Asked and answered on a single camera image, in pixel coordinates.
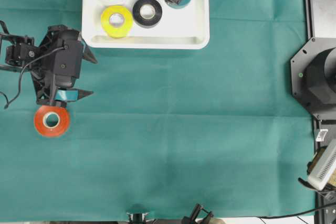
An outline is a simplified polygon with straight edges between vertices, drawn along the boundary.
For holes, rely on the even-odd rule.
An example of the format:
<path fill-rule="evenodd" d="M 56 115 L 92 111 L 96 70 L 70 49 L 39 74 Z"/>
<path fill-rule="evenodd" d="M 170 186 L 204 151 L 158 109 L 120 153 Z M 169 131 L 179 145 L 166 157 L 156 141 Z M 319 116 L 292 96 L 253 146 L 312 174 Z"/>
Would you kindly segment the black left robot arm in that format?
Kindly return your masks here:
<path fill-rule="evenodd" d="M 18 72 L 20 78 L 28 72 L 38 105 L 66 108 L 69 102 L 93 94 L 74 87 L 80 77 L 82 61 L 98 62 L 80 31 L 65 25 L 50 26 L 36 46 L 33 37 L 10 34 L 4 22 L 1 28 L 1 41 L 10 43 L 1 70 Z"/>

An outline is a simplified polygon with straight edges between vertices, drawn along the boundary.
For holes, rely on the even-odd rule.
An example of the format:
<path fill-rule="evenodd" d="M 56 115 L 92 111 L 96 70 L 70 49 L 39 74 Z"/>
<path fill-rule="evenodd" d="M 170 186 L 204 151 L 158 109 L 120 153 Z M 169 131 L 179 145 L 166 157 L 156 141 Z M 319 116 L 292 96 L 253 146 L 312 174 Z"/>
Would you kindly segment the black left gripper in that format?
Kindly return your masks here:
<path fill-rule="evenodd" d="M 82 58 L 98 63 L 80 31 L 65 25 L 50 26 L 38 49 L 41 56 L 50 54 L 31 65 L 30 76 L 38 105 L 65 108 L 68 101 L 93 94 L 93 91 L 74 88 Z"/>

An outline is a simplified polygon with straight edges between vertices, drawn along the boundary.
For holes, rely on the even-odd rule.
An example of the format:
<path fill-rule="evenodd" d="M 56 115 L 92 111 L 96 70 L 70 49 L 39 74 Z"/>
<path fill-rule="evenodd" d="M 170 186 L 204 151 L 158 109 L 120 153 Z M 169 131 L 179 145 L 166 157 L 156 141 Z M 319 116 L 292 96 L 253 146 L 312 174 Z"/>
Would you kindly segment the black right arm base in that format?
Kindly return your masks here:
<path fill-rule="evenodd" d="M 311 38 L 290 68 L 293 97 L 317 120 L 335 120 L 335 39 Z"/>

